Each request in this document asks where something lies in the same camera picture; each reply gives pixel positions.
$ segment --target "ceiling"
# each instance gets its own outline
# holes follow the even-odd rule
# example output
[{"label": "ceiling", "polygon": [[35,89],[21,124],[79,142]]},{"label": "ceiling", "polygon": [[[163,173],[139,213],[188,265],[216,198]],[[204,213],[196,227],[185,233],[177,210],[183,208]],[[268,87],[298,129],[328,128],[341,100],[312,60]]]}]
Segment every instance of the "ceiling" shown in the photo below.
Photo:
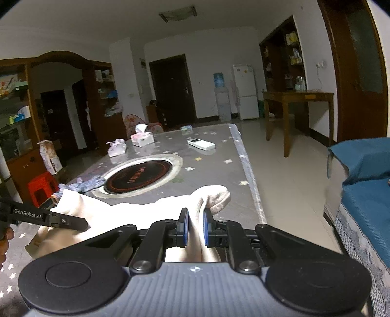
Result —
[{"label": "ceiling", "polygon": [[[223,27],[260,27],[279,0],[21,0],[0,27],[32,27],[112,43],[125,37],[144,43]],[[198,16],[165,23],[158,13],[194,5]]]}]

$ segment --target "dark wooden door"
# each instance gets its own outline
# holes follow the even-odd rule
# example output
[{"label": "dark wooden door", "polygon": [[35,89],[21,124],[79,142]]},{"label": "dark wooden door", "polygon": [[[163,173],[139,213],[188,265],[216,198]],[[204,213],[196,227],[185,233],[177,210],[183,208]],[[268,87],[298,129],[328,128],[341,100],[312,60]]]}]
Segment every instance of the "dark wooden door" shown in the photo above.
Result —
[{"label": "dark wooden door", "polygon": [[149,65],[157,105],[167,119],[167,126],[193,123],[196,113],[185,55],[151,62]]},{"label": "dark wooden door", "polygon": [[364,0],[318,0],[318,3],[335,63],[337,141],[386,136],[386,71],[367,3]]},{"label": "dark wooden door", "polygon": [[62,148],[57,150],[57,154],[62,161],[67,160],[77,153],[78,147],[66,107],[64,91],[41,93],[41,99],[50,138],[52,141],[60,140]]},{"label": "dark wooden door", "polygon": [[87,93],[85,91],[84,80],[74,83],[72,85],[72,91],[85,143],[87,144],[88,149],[95,149],[98,146],[98,142],[95,133],[93,132],[93,128],[91,129],[89,126],[87,112],[85,111],[87,108]]}]

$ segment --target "black round knob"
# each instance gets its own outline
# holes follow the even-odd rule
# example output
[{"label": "black round knob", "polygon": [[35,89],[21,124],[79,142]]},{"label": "black round knob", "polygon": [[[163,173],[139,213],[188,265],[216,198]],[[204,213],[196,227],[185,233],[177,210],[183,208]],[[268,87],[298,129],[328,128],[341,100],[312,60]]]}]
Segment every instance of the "black round knob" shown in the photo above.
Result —
[{"label": "black round knob", "polygon": [[371,277],[352,259],[280,260],[266,275],[270,293],[301,312],[333,315],[360,310],[371,289]]},{"label": "black round knob", "polygon": [[60,252],[66,250],[36,259],[20,273],[20,294],[31,309],[52,315],[89,312],[110,302],[128,279],[114,259],[98,257],[93,249],[84,259]]},{"label": "black round knob", "polygon": [[72,288],[86,283],[91,269],[84,263],[64,262],[52,266],[46,272],[46,281],[60,288]]}]

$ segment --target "black burner plate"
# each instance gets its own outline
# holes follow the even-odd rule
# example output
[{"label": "black burner plate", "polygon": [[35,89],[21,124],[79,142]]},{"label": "black burner plate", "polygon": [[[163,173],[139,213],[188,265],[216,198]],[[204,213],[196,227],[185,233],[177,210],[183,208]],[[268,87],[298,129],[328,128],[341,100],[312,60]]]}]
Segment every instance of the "black burner plate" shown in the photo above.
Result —
[{"label": "black burner plate", "polygon": [[163,160],[147,161],[128,166],[112,175],[104,185],[110,194],[122,194],[149,186],[165,176],[172,164]]}]

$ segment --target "blue sofa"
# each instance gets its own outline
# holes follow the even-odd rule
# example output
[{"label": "blue sofa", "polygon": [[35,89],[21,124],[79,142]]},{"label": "blue sofa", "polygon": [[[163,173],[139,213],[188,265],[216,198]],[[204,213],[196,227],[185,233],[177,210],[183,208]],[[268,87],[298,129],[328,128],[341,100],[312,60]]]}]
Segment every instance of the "blue sofa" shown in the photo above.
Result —
[{"label": "blue sofa", "polygon": [[324,213],[371,274],[374,315],[390,316],[390,138],[345,141],[329,152]]}]

